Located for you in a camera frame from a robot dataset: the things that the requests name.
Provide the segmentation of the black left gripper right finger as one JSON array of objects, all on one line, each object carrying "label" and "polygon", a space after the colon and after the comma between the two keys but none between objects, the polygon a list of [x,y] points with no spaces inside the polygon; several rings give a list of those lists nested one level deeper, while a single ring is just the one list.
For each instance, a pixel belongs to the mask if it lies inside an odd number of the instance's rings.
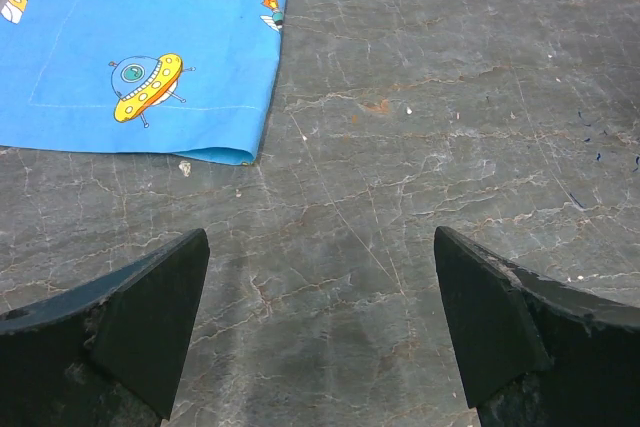
[{"label": "black left gripper right finger", "polygon": [[481,425],[638,425],[638,308],[533,272],[450,227],[436,229],[434,255]]}]

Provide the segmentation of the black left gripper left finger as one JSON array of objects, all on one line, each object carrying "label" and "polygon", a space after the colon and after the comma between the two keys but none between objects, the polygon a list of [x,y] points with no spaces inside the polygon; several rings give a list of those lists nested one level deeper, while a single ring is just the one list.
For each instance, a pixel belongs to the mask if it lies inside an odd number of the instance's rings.
[{"label": "black left gripper left finger", "polygon": [[202,229],[1,316],[4,426],[158,426],[171,416],[209,261]]}]

